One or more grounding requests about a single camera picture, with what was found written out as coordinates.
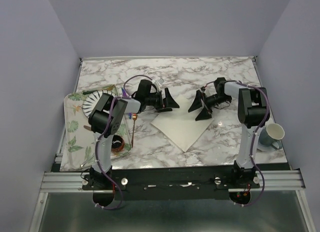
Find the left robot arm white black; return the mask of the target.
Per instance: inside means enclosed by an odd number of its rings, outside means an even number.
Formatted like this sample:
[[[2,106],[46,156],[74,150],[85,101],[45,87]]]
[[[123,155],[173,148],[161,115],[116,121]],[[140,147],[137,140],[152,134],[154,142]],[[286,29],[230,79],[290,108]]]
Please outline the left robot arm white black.
[[[147,106],[152,106],[159,113],[180,107],[168,88],[164,88],[163,94],[155,82],[146,79],[139,82],[137,90],[131,96],[102,93],[98,99],[88,123],[95,136],[95,164],[92,167],[99,173],[94,176],[93,182],[99,189],[110,186],[111,177],[106,173],[112,168],[112,141],[124,115],[141,113]]]

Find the rose gold fork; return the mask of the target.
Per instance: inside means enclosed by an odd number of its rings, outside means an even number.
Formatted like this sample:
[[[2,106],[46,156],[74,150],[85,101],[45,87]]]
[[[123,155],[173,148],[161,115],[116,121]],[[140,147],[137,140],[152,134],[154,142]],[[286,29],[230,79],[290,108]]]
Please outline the rose gold fork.
[[[135,136],[135,125],[136,125],[136,120],[138,118],[137,114],[132,114],[132,120],[133,120],[133,127],[132,127],[132,137],[131,137],[131,147],[134,146],[134,136]]]

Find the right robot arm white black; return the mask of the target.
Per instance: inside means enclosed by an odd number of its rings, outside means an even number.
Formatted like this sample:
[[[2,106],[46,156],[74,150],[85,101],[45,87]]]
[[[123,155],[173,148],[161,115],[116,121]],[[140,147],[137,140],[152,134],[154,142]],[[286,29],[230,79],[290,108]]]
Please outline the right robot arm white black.
[[[188,112],[201,108],[195,121],[212,118],[213,108],[222,103],[231,103],[237,99],[237,117],[241,124],[241,142],[239,153],[235,160],[237,169],[253,169],[255,167],[255,154],[258,139],[262,128],[270,118],[270,105],[267,90],[264,87],[255,87],[241,83],[240,81],[217,78],[212,82],[216,93],[207,96],[204,85],[196,91],[196,95]]]

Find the leaf pattern serving tray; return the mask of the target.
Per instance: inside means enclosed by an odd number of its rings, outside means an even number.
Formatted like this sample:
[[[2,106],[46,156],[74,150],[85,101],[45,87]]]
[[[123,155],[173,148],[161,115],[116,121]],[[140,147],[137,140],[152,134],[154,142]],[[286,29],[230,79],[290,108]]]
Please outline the leaf pattern serving tray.
[[[104,93],[118,96],[118,88]],[[65,143],[60,171],[80,171],[95,163],[95,138],[89,130],[88,118],[85,117],[82,105],[87,95],[82,91],[67,95],[63,101],[65,118]]]

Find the white plate blue stripes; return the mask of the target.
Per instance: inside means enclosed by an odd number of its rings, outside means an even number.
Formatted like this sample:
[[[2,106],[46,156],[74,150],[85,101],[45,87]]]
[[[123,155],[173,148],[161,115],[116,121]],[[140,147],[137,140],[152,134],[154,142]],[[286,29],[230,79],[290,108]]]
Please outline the white plate blue stripes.
[[[95,108],[103,93],[104,90],[97,90],[87,95],[82,104],[82,111],[86,118],[89,118],[91,112]]]

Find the aluminium frame rail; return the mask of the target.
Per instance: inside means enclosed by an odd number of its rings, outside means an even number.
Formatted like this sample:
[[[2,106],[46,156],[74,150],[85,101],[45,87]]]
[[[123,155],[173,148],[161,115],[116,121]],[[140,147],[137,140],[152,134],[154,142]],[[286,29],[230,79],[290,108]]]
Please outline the aluminium frame rail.
[[[263,171],[263,175],[265,191],[303,190],[306,188],[303,177],[298,170]],[[112,193],[111,189],[94,189],[92,185],[90,185],[89,188],[85,188],[85,183],[81,178],[81,174],[78,172],[46,172],[42,178],[40,192]]]

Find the blue grey mug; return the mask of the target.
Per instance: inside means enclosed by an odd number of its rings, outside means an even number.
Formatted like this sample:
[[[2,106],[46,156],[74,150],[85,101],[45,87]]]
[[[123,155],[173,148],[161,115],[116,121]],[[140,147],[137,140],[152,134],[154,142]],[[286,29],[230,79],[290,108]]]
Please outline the blue grey mug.
[[[281,125],[277,123],[266,125],[259,136],[259,145],[272,148],[274,150],[280,150],[283,148],[282,139],[285,136],[285,131]]]

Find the black and copper small bowl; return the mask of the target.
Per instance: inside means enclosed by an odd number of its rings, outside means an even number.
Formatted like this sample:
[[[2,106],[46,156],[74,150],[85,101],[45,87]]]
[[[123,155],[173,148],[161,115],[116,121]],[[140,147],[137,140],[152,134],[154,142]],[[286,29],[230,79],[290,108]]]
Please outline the black and copper small bowl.
[[[124,146],[125,146],[124,139],[119,135],[114,135],[112,138],[112,143],[111,143],[111,152],[112,153],[119,153],[119,152],[123,151]]]

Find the iridescent purple utensil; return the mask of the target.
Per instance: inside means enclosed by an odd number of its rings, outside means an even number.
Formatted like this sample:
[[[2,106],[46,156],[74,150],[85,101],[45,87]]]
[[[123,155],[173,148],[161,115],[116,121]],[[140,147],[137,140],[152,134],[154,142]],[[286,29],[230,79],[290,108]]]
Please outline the iridescent purple utensil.
[[[127,92],[125,91],[125,89],[122,87],[121,88],[122,91],[122,97],[125,98],[125,100],[128,100],[129,95],[127,94]],[[132,119],[132,113],[127,113],[127,117],[128,119]]]

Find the white cloth napkin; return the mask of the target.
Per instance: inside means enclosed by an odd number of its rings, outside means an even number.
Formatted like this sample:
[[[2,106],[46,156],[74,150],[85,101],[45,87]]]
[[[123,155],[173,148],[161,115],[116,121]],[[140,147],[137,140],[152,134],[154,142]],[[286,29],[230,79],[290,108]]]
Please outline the white cloth napkin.
[[[212,148],[213,146],[206,137],[206,132],[214,119],[196,121],[195,118],[199,112],[188,112],[192,104],[191,100],[179,95],[176,101],[179,108],[173,109],[171,112],[158,114],[151,125],[162,132],[183,152],[187,152],[195,144],[197,144],[197,149]]]

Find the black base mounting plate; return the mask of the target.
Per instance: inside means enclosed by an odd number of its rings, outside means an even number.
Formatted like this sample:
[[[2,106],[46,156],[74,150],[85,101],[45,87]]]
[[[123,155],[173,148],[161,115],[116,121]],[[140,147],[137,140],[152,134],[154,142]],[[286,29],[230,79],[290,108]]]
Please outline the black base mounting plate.
[[[116,200],[228,199],[235,191],[259,188],[255,170],[236,172],[232,165],[111,169],[102,173],[89,169],[82,189],[94,194],[112,194]]]

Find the white saucer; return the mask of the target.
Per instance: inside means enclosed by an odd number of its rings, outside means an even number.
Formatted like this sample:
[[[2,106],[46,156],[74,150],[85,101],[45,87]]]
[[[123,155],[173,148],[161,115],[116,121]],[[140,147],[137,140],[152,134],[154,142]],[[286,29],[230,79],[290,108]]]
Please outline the white saucer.
[[[264,146],[258,142],[257,144],[257,150],[260,150],[262,152],[274,152],[274,151],[279,151],[283,149],[283,145],[280,141],[276,141],[270,146]]]

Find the green chopsticks on tray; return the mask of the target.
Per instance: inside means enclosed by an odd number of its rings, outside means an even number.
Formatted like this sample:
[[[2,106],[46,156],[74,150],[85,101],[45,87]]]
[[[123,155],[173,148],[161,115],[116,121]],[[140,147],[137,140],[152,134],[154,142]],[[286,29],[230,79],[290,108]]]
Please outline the green chopsticks on tray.
[[[82,91],[81,93],[83,95],[88,95],[88,94],[91,94],[95,91],[100,91],[100,90],[107,90],[107,91],[112,91],[113,89],[115,88],[115,85],[112,84],[112,85],[105,85],[105,86],[100,86],[100,87],[97,87],[97,88],[93,88],[93,89],[90,89],[90,90],[84,90]]]

